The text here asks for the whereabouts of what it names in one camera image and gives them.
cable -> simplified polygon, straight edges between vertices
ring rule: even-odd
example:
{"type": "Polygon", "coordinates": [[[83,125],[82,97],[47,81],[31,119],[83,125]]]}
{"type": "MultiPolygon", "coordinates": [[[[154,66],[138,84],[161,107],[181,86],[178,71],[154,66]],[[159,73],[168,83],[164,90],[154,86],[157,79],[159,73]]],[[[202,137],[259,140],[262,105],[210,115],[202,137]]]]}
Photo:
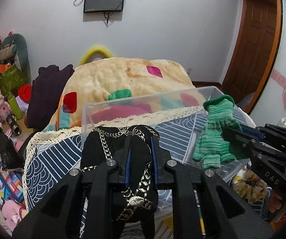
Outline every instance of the cable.
{"type": "Polygon", "coordinates": [[[124,7],[124,2],[125,0],[122,0],[122,2],[118,5],[118,7],[115,8],[115,10],[112,11],[112,13],[110,14],[110,11],[108,12],[103,12],[104,14],[104,18],[106,19],[106,24],[108,26],[108,22],[110,20],[110,17],[115,13],[115,11],[121,6],[121,4],[123,4],[123,7],[124,7]]]}
{"type": "Polygon", "coordinates": [[[74,2],[73,2],[73,5],[76,7],[76,6],[79,6],[84,0],[81,0],[79,3],[75,3],[77,0],[75,0],[74,2]]]}

door frame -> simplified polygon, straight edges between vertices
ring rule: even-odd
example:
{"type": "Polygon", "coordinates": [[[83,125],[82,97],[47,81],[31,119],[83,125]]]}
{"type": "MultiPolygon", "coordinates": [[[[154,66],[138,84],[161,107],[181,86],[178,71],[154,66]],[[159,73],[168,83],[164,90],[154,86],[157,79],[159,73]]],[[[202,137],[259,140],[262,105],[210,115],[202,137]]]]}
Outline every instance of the door frame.
{"type": "MultiPolygon", "coordinates": [[[[266,66],[266,69],[264,71],[264,74],[262,76],[261,81],[259,82],[258,88],[254,93],[254,96],[252,98],[252,100],[249,102],[248,106],[245,109],[245,112],[250,114],[252,112],[252,110],[254,109],[256,103],[258,102],[261,94],[263,93],[263,90],[267,84],[267,81],[269,79],[269,76],[273,70],[274,64],[275,64],[275,60],[277,57],[277,53],[278,53],[278,48],[279,48],[279,44],[280,44],[280,40],[281,40],[281,32],[282,32],[282,22],[283,22],[283,5],[282,5],[282,0],[276,0],[277,3],[277,14],[276,14],[276,30],[275,30],[275,36],[274,36],[274,40],[273,40],[273,46],[272,46],[272,50],[270,53],[270,57],[268,59],[268,63],[266,66]]],[[[231,68],[234,64],[235,58],[236,58],[236,54],[238,52],[238,48],[239,48],[239,44],[241,41],[241,35],[242,35],[242,31],[243,31],[243,27],[244,27],[244,22],[245,22],[245,14],[246,14],[246,0],[243,1],[243,9],[242,9],[242,14],[241,14],[241,24],[239,27],[239,32],[238,32],[238,37],[237,37],[237,41],[236,41],[236,45],[235,45],[235,49],[234,49],[234,53],[232,56],[232,59],[230,61],[230,65],[228,67],[227,73],[225,75],[225,78],[223,80],[222,83],[222,88],[224,88],[225,83],[228,80],[228,77],[230,75],[230,71],[231,68]]]]}

wooden door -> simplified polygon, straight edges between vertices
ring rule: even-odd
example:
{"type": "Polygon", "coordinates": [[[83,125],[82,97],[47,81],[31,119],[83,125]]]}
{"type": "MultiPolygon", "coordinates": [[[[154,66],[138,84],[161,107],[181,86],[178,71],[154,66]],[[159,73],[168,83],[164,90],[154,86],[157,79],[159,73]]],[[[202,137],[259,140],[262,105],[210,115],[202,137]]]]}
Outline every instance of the wooden door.
{"type": "Polygon", "coordinates": [[[272,52],[276,16],[276,1],[244,0],[238,42],[222,85],[235,103],[258,88],[272,52]]]}

red cloth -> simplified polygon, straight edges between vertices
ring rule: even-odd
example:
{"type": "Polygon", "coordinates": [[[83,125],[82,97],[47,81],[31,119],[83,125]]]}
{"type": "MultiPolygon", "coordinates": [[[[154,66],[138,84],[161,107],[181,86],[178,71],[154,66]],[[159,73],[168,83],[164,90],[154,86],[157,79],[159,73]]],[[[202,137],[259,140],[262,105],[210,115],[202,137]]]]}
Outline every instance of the red cloth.
{"type": "Polygon", "coordinates": [[[24,84],[18,90],[18,94],[19,94],[20,99],[22,101],[24,101],[25,103],[29,103],[30,102],[31,88],[32,88],[31,85],[24,84]]]}
{"type": "Polygon", "coordinates": [[[128,116],[140,116],[144,113],[151,113],[150,104],[138,105],[112,105],[109,109],[94,113],[91,118],[94,123],[103,120],[114,120],[116,118],[126,118],[128,116]]]}
{"type": "Polygon", "coordinates": [[[76,92],[70,92],[63,98],[63,112],[74,113],[77,109],[77,95],[76,92]]]}

dark purple clothing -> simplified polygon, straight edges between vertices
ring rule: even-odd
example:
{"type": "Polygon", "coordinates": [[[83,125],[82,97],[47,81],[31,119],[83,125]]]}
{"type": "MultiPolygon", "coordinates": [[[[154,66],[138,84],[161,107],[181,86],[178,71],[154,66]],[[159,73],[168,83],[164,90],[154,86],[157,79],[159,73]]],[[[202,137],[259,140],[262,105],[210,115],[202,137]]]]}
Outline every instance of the dark purple clothing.
{"type": "Polygon", "coordinates": [[[39,68],[39,76],[32,82],[32,94],[26,116],[28,128],[42,131],[59,105],[63,89],[74,73],[73,65],[61,71],[56,65],[39,68]]]}

